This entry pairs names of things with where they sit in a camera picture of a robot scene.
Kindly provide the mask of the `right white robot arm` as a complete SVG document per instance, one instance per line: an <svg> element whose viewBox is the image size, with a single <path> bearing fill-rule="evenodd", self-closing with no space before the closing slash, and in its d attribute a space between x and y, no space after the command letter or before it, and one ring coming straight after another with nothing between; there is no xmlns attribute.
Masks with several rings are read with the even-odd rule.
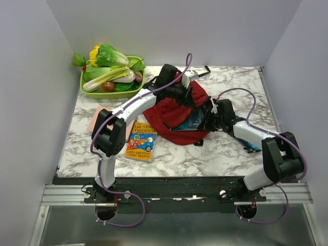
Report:
<svg viewBox="0 0 328 246"><path fill-rule="evenodd" d="M248 142L262 153L262 167L245 176L236 187L236 196L243 201L254 195L254 190L305 171L295 136L290 132L266 131L235 114L229 99L212 100L201 106L202 123L206 131L223 131L233 138Z"/></svg>

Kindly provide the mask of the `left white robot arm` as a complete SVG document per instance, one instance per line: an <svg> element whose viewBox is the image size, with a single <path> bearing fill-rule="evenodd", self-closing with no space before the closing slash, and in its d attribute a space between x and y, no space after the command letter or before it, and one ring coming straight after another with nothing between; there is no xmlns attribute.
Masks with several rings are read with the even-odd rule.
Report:
<svg viewBox="0 0 328 246"><path fill-rule="evenodd" d="M101 110L92 132L90 152L98 155L95 182L99 187L96 197L109 202L114 195L111 186L115 183L116 155L125 144L126 127L137 116L166 97L182 102L184 106L193 102L191 82L198 78L189 65L178 74L175 66L165 64L158 76L144 84L130 100L113 111Z"/></svg>

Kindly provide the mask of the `orange treehouse book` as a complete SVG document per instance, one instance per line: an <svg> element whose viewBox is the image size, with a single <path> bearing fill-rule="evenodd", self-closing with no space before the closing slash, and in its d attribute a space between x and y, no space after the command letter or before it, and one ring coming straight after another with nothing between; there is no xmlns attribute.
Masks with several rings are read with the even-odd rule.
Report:
<svg viewBox="0 0 328 246"><path fill-rule="evenodd" d="M150 124L136 121L128 140L125 158L150 161L156 139L157 132Z"/></svg>

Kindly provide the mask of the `teal blue book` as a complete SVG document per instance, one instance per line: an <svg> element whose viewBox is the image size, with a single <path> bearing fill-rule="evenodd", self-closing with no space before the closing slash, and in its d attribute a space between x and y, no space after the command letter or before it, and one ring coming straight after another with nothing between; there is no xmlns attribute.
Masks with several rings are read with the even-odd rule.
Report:
<svg viewBox="0 0 328 246"><path fill-rule="evenodd" d="M195 109L180 125L172 128L172 131L197 131L203 120L202 109Z"/></svg>

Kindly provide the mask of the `red backpack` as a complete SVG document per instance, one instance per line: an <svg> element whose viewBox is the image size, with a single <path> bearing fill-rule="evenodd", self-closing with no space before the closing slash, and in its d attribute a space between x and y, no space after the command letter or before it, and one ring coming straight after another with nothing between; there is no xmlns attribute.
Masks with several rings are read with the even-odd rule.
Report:
<svg viewBox="0 0 328 246"><path fill-rule="evenodd" d="M144 88L155 90L167 85L172 80L177 81L171 86L181 84L179 75L181 71L172 65L165 64L160 74L144 85ZM190 83L192 86L192 96L196 103L195 108L181 107L175 99L168 97L168 87L156 92L156 104L143 112L144 117L157 133L166 140L181 146L197 145L202 146L203 139L210 133L207 131L172 131L172 128L180 125L195 109L201 109L205 103L211 99L205 89L196 81Z"/></svg>

